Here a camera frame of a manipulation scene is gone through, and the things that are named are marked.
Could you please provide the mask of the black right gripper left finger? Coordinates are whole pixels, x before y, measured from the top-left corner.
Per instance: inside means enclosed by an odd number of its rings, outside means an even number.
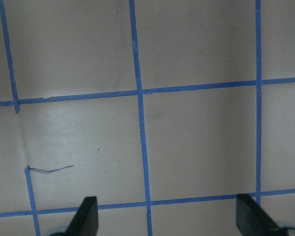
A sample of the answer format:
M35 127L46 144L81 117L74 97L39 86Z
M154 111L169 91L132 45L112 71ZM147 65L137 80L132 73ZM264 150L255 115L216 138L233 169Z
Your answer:
M97 198L85 197L74 215L66 236L96 236L99 228Z

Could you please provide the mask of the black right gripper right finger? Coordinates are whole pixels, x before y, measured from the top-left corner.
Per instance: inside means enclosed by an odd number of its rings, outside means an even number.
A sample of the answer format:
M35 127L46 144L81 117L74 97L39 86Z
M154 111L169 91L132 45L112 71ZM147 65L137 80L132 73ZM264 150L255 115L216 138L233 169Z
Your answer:
M249 194L236 196L236 226L242 236L284 236L279 227Z

